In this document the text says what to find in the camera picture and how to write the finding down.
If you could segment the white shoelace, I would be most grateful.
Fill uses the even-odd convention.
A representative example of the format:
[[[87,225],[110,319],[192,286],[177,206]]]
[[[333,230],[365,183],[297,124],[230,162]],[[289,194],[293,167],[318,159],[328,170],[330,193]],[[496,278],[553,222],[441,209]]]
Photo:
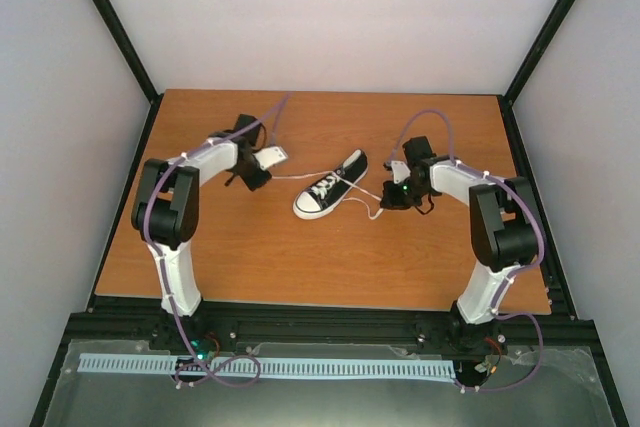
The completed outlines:
[[[383,208],[378,207],[376,211],[373,211],[366,201],[350,195],[355,190],[377,202],[381,201],[379,195],[359,185],[366,173],[367,171],[364,171],[354,180],[350,180],[346,177],[345,170],[340,168],[299,175],[276,175],[272,179],[291,181],[313,179],[313,182],[303,189],[293,201],[293,212],[302,220],[318,220],[334,212],[341,203],[353,201],[364,205],[368,219],[375,221],[383,213]]]

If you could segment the black white canvas sneaker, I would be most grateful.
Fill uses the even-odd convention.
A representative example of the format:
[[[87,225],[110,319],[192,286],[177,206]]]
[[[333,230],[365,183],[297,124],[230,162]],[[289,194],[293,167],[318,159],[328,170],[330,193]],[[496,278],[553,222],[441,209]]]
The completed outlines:
[[[335,210],[368,171],[368,158],[355,150],[341,164],[309,185],[294,200],[293,212],[302,220],[316,220]]]

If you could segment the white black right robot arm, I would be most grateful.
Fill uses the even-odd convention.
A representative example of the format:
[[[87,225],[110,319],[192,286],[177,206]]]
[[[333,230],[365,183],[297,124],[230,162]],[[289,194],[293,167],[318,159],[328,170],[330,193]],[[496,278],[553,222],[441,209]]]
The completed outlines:
[[[402,146],[403,161],[390,158],[384,167],[380,207],[415,209],[425,215],[424,201],[447,195],[469,208],[470,239],[476,262],[464,292],[453,302],[446,338],[468,352],[493,332],[500,305],[520,272],[541,263],[545,240],[529,181],[480,171],[454,156],[438,156],[426,137]]]

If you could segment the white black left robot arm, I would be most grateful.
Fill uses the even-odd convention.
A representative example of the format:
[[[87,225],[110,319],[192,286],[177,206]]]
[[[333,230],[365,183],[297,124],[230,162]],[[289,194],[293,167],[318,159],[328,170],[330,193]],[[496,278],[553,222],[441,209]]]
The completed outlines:
[[[241,114],[233,128],[211,134],[204,143],[172,159],[151,158],[142,168],[131,224],[146,243],[161,287],[161,307],[174,317],[172,335],[186,349],[201,347],[208,325],[198,316],[202,294],[195,280],[191,241],[200,214],[200,190],[227,173],[249,191],[264,187],[272,175],[258,154],[266,128],[256,117]]]

